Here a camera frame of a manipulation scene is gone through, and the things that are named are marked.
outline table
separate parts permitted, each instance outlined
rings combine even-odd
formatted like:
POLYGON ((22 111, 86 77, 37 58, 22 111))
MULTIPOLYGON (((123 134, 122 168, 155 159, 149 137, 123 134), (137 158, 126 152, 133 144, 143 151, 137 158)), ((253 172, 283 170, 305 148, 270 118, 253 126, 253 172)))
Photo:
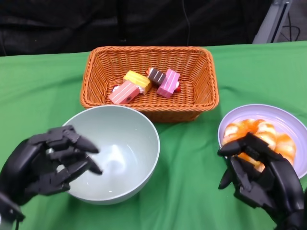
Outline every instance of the table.
MULTIPOLYGON (((38 196, 22 210, 21 230, 271 230, 261 209, 217 189, 226 169, 217 128, 238 106, 270 104, 307 125, 307 42, 216 46, 220 104, 196 121, 156 124, 161 155, 148 184, 113 206, 83 203, 67 193, 38 196)), ((89 53, 0 58, 0 166, 24 138, 61 126, 83 110, 82 75, 89 53)), ((307 178, 301 180, 307 186, 307 178)))

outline ceramic bowl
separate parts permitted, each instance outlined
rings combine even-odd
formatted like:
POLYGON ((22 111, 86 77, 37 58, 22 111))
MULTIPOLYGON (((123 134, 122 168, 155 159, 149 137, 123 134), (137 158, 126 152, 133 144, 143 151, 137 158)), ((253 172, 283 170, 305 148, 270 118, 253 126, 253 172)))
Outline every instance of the ceramic bowl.
POLYGON ((228 124, 244 119, 264 119, 271 122, 276 131, 289 135, 296 145, 294 170, 299 178, 307 174, 307 128, 289 112, 266 104, 247 104, 230 111, 222 119, 218 128, 218 142, 221 146, 224 131, 228 124))
POLYGON ((160 153, 160 140, 152 122, 140 112, 118 105, 85 110, 64 125, 100 150, 91 154, 102 175, 86 171, 70 183, 69 193, 88 203, 122 202, 139 192, 153 174, 160 153))

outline plate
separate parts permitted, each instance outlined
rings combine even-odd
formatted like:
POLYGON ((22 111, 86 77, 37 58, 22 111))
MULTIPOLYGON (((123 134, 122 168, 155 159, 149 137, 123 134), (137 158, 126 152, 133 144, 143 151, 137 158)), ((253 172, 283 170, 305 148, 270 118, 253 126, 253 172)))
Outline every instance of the plate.
POLYGON ((217 134, 219 145, 221 146, 228 124, 248 118, 264 119, 271 122, 277 132, 289 135, 296 144, 294 170, 299 178, 307 174, 307 128, 295 116, 277 107, 265 104, 248 104, 230 111, 219 125, 217 134))

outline black curtain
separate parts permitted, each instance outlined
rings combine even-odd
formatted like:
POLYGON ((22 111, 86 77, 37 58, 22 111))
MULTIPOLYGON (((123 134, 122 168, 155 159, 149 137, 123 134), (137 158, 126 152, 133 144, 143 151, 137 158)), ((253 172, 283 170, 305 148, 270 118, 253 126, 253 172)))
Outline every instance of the black curtain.
POLYGON ((99 46, 248 44, 271 2, 2 0, 0 55, 82 52, 99 46))

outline orange wicker basket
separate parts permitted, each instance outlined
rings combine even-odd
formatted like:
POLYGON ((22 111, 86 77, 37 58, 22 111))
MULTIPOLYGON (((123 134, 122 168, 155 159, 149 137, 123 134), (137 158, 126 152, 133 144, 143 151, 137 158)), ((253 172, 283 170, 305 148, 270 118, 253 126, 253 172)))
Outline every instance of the orange wicker basket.
POLYGON ((83 77, 80 101, 84 108, 112 104, 108 95, 133 70, 145 75, 148 67, 180 73, 181 92, 167 99, 152 87, 124 106, 136 109, 155 122, 192 121, 219 101, 213 57, 199 47, 106 46, 94 49, 83 77))

